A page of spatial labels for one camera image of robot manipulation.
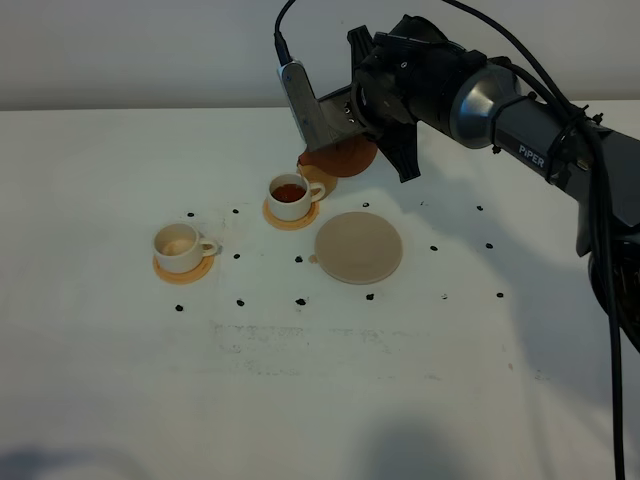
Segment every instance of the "coaster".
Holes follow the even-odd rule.
[[[369,168],[377,153],[375,143],[356,135],[315,152],[305,151],[298,157],[298,162],[314,165],[334,177],[353,177]]]
[[[301,165],[298,163],[298,168],[302,172],[302,176],[306,178],[309,183],[318,182],[324,185],[324,197],[320,199],[320,201],[324,200],[329,196],[331,192],[336,189],[338,185],[338,178],[333,175],[329,175],[328,173],[323,172],[318,167],[314,165]]]
[[[318,205],[318,202],[313,202],[309,212],[304,217],[296,220],[295,222],[285,222],[273,216],[271,210],[269,210],[269,205],[266,200],[262,204],[262,215],[264,215],[264,219],[269,225],[277,228],[278,230],[300,230],[307,225],[311,225],[318,216],[318,213],[320,213],[320,206]]]
[[[391,275],[402,260],[402,239],[384,218],[350,212],[333,217],[316,236],[322,269],[345,283],[368,285]]]
[[[158,275],[161,280],[164,280],[167,283],[172,283],[173,285],[187,285],[200,280],[209,270],[211,270],[212,265],[213,255],[210,257],[203,257],[200,264],[189,272],[171,273],[160,268],[158,260],[156,257],[153,257],[153,270],[156,272],[156,275]]]

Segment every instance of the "table surface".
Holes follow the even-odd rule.
[[[640,102],[591,104],[640,136]],[[261,206],[303,148],[286,109],[0,113],[0,478],[613,478],[577,205],[506,154],[419,134],[419,179],[378,155],[283,232]],[[388,279],[307,260],[347,211],[402,236]],[[152,269],[173,221],[223,245],[192,285]]]

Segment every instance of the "tea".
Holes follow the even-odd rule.
[[[304,187],[296,185],[295,183],[287,183],[280,185],[273,192],[271,196],[282,203],[293,203],[304,197],[307,191]]]

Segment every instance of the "robotic arm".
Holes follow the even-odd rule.
[[[594,159],[571,118],[562,122],[552,104],[520,93],[517,74],[526,71],[506,57],[466,51],[421,17],[405,15],[390,33],[373,38],[359,27],[347,39],[351,85],[326,97],[315,98],[298,61],[279,69],[310,151],[362,134],[378,145],[405,182],[420,175],[419,121],[468,148],[493,145],[494,153],[504,150],[579,203],[576,250],[580,256],[592,250],[588,209]],[[574,108],[574,119],[584,116]],[[627,327],[640,333],[640,141],[601,126],[601,120],[602,115],[589,119],[588,128],[601,139],[611,185],[616,297]],[[606,310],[593,262],[590,277]]]

